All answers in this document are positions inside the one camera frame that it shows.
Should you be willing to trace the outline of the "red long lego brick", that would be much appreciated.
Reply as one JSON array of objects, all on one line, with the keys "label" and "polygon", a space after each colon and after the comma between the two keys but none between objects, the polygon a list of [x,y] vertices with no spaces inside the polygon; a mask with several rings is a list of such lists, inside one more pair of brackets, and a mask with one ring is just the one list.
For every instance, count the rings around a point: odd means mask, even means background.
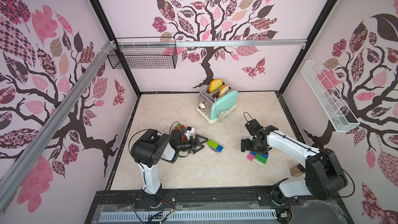
[{"label": "red long lego brick", "polygon": [[187,140],[187,136],[186,136],[186,128],[184,125],[181,125],[181,140],[184,142]]}]

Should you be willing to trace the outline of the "blue long lego brick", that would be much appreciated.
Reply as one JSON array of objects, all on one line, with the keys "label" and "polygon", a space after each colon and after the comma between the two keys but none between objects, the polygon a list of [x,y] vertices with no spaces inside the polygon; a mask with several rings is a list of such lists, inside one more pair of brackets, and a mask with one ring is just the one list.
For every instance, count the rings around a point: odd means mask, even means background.
[{"label": "blue long lego brick", "polygon": [[260,158],[260,157],[263,157],[263,158],[265,158],[265,159],[268,159],[268,154],[266,154],[266,155],[264,155],[264,154],[257,154],[257,153],[255,153],[255,152],[250,152],[250,154],[252,154],[255,158]]}]

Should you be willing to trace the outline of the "lime lego brick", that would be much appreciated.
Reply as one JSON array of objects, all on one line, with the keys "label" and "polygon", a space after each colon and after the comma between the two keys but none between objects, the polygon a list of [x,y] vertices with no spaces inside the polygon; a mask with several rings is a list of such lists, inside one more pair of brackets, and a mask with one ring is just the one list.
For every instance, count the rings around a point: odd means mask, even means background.
[{"label": "lime lego brick", "polygon": [[216,142],[214,142],[213,140],[209,140],[209,141],[207,142],[207,145],[208,145],[210,148],[214,149],[214,150],[216,150],[216,149],[218,148],[218,146],[219,146],[219,144],[216,143]]}]

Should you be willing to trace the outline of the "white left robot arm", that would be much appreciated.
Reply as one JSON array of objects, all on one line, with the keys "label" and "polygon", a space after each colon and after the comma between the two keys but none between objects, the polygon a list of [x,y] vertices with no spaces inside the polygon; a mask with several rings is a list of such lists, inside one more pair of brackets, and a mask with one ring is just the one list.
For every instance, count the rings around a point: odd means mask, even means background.
[{"label": "white left robot arm", "polygon": [[130,150],[130,156],[138,164],[142,176],[144,200],[150,206],[159,206],[162,202],[162,184],[159,179],[158,163],[163,160],[175,163],[181,152],[196,154],[209,141],[202,135],[188,131],[172,130],[169,134],[155,129],[142,130]]}]

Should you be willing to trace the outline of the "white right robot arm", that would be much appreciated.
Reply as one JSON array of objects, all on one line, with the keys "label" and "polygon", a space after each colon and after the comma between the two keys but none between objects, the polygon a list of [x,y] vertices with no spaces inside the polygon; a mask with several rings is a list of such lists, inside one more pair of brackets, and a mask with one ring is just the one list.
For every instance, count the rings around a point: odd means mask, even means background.
[{"label": "white right robot arm", "polygon": [[299,142],[273,125],[261,126],[256,119],[246,122],[249,139],[241,140],[241,151],[267,155],[278,149],[304,168],[305,175],[285,179],[274,186],[274,201],[313,196],[325,201],[348,185],[345,170],[330,149],[318,149]]}]

